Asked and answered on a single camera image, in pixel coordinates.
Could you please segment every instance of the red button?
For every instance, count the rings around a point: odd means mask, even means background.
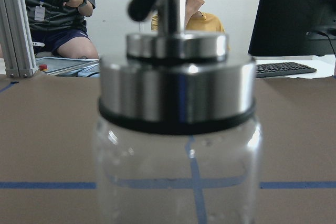
[[[38,66],[38,68],[41,71],[48,69],[47,64],[41,64],[41,65]]]

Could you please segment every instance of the computer monitor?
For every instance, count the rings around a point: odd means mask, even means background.
[[[336,48],[336,0],[260,0],[251,56],[324,56]]]

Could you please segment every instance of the navy shorts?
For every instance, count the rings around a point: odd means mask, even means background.
[[[44,47],[34,47],[34,52],[50,51],[53,55],[57,55],[57,48],[64,43],[76,37],[89,38],[85,31],[79,29],[68,29],[60,31],[30,31],[33,42],[42,42]]]

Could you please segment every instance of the wristwatch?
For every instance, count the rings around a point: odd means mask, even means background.
[[[86,0],[83,0],[83,3],[81,3],[78,7],[83,7],[87,4],[88,2]]]

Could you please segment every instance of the water droplet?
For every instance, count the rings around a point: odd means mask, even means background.
[[[133,150],[132,148],[129,148],[129,149],[128,149],[128,152],[129,152],[129,154],[130,154],[131,156],[134,155],[134,150]]]
[[[212,141],[210,139],[202,140],[202,145],[209,147],[212,145]]]

